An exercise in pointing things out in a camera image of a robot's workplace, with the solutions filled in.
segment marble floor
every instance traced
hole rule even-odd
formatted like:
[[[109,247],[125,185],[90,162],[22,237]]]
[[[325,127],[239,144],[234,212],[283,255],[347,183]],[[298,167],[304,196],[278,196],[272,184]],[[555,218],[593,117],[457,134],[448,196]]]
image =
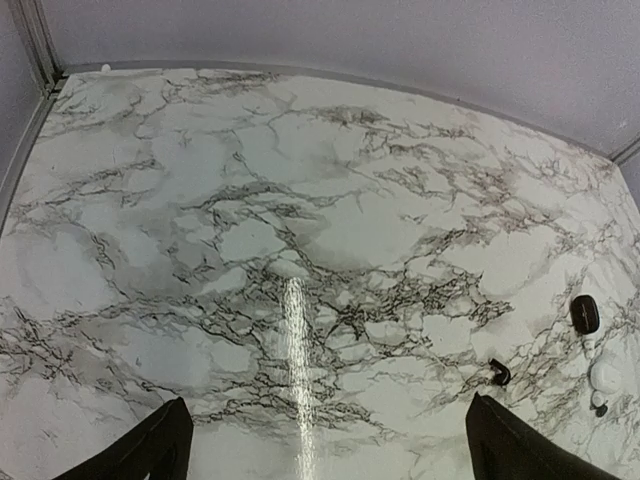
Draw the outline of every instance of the marble floor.
[[[477,391],[637,478],[639,240],[615,166],[464,108],[74,75],[0,240],[0,478],[53,477],[179,395],[194,480],[470,479]],[[603,418],[581,293],[623,374]]]

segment gray wall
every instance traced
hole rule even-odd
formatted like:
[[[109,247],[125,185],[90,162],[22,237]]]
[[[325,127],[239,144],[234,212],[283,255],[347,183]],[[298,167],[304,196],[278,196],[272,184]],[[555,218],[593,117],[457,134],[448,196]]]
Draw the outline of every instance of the gray wall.
[[[40,91],[5,0],[0,0],[0,185]]]
[[[66,66],[294,65],[459,97],[605,154],[640,132],[636,2],[41,1]]]
[[[640,206],[640,154],[630,158],[620,166],[624,177],[636,205]]]

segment white marble surface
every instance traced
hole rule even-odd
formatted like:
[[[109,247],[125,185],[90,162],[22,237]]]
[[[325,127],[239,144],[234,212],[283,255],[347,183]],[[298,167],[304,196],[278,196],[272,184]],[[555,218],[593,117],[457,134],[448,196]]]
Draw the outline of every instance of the white marble surface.
[[[430,99],[75,75],[0,241],[0,467],[53,477],[181,395],[194,480],[469,479],[480,391],[636,478],[639,233],[607,161]],[[623,372],[604,418],[580,293]]]

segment white object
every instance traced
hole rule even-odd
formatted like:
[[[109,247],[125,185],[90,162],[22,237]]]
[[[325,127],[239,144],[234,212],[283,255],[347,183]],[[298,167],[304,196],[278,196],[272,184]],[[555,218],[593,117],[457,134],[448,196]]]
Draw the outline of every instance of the white object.
[[[585,335],[582,340],[585,356],[588,360],[593,360],[596,356],[596,340],[593,335]]]
[[[589,379],[594,389],[606,394],[616,393],[622,386],[622,374],[603,357],[591,367]]]
[[[604,393],[598,392],[597,390],[593,392],[593,395],[591,395],[591,405],[593,405],[595,408],[600,408],[605,403],[606,399]]]

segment black object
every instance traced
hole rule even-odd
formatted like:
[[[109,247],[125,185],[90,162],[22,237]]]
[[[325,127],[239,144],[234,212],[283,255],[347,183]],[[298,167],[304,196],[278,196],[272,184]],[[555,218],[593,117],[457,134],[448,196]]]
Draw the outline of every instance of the black object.
[[[569,307],[574,328],[582,335],[588,335],[600,328],[598,306],[591,295],[580,295],[571,301]]]
[[[493,377],[493,383],[495,385],[504,387],[511,381],[511,371],[502,363],[497,361],[495,358],[492,358],[491,360],[489,360],[489,365],[491,365],[496,371],[496,374]]]
[[[596,417],[602,418],[609,411],[609,407],[607,407],[607,404],[605,403],[604,405],[600,405],[599,407],[596,407],[595,410],[596,410]]]
[[[466,423],[476,480],[617,480],[554,445],[491,397],[475,395]]]
[[[182,398],[165,403],[113,445],[54,480],[186,480],[193,422]]]

